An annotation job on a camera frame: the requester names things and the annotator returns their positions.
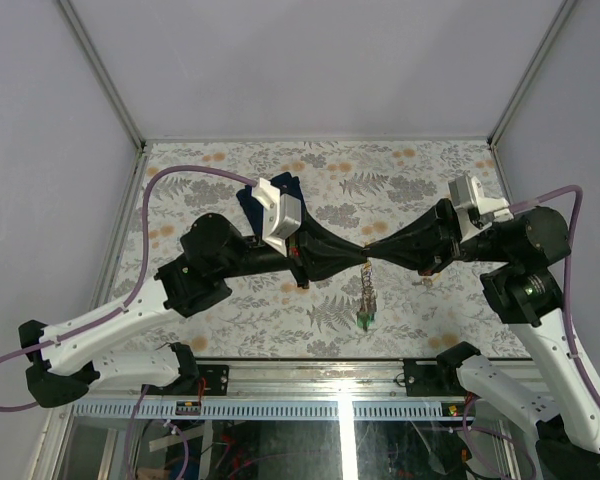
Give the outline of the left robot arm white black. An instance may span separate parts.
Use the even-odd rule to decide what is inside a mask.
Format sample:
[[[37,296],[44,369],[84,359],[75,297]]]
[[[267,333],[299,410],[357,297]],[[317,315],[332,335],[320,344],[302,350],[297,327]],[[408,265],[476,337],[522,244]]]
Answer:
[[[217,305],[232,293],[229,278],[288,270],[305,288],[366,261],[361,246],[314,221],[286,240],[284,253],[241,235],[220,214],[201,216],[180,242],[182,254],[160,267],[131,301],[117,299],[62,324],[30,320],[20,326],[21,345],[29,350],[27,388],[39,406],[59,407],[106,390],[197,394],[202,380],[189,346],[170,342],[143,352],[114,347]]]

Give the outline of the right aluminium frame post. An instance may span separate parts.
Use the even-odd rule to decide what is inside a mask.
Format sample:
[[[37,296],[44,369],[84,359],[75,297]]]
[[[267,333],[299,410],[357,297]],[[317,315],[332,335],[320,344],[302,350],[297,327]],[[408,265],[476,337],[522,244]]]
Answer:
[[[487,143],[492,149],[497,148],[498,143],[503,138],[507,127],[513,120],[524,100],[527,91],[533,85],[545,60],[551,53],[554,44],[560,37],[562,31],[566,28],[566,25],[579,4],[579,0],[564,0],[560,3],[557,12],[553,16],[521,78],[517,82],[502,114],[499,116],[494,128],[487,137]]]

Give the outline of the folded navy blue cloth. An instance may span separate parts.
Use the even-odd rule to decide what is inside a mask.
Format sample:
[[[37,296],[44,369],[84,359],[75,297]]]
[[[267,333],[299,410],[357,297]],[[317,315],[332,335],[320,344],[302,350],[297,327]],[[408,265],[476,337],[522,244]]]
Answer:
[[[236,198],[260,238],[286,239],[301,226],[303,194],[299,178],[289,172],[272,179],[259,178],[254,186],[239,190]]]

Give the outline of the keyring with tagged keys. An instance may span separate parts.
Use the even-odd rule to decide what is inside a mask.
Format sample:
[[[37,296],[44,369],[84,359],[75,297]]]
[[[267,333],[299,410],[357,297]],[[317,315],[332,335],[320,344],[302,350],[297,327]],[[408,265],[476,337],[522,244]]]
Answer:
[[[361,298],[356,314],[356,324],[364,332],[374,324],[377,314],[377,295],[373,285],[373,269],[370,261],[361,266]]]

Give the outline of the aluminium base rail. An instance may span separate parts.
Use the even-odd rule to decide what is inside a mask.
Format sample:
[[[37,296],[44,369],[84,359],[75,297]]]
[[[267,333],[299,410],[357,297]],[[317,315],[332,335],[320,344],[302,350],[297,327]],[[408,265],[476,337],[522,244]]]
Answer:
[[[328,400],[350,394],[361,400],[407,397],[403,362],[390,360],[212,360],[199,363],[204,396],[213,400]]]

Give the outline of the left aluminium frame post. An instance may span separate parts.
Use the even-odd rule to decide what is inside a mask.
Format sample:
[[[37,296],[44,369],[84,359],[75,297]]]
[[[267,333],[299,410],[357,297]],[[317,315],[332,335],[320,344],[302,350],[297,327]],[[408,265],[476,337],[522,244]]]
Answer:
[[[134,148],[142,151],[146,145],[146,140],[115,86],[84,22],[74,6],[74,3],[69,0],[58,0],[55,1],[54,4],[73,36],[124,133]]]

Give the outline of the aluminium frame post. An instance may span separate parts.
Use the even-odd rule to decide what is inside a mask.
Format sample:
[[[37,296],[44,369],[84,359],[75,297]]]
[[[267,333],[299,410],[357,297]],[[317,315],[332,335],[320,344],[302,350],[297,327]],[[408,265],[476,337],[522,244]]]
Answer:
[[[503,138],[507,127],[513,120],[524,100],[527,91],[533,85],[545,60],[551,53],[554,44],[560,37],[562,31],[566,28],[566,25],[579,4],[579,0],[564,0],[560,3],[557,12],[553,16],[521,78],[517,82],[502,114],[499,116],[494,128],[487,137],[487,143],[492,149],[497,148],[498,143]]]
[[[69,0],[58,0],[55,1],[54,4],[73,36],[124,133],[134,148],[142,151],[146,145],[146,140],[115,86],[84,22],[74,6],[74,3]]]

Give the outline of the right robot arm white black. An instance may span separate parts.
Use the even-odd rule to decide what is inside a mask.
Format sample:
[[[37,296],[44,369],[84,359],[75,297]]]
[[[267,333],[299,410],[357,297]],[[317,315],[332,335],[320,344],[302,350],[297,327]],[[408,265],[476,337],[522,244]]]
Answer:
[[[531,355],[554,400],[517,384],[467,342],[436,358],[436,382],[463,390],[513,421],[557,479],[600,479],[600,390],[583,379],[585,355],[563,323],[566,288],[549,268],[571,253],[563,216],[548,207],[515,215],[504,199],[442,200],[418,220],[365,247],[370,258],[430,276],[454,261],[498,262],[481,275],[489,307]]]

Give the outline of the key with yellow tag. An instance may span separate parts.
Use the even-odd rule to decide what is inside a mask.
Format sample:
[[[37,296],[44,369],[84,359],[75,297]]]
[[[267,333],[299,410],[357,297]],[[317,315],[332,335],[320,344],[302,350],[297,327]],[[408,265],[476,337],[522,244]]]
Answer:
[[[434,274],[431,276],[421,276],[417,281],[413,282],[414,286],[423,286],[425,288],[431,288],[432,285],[437,281],[440,274]]]

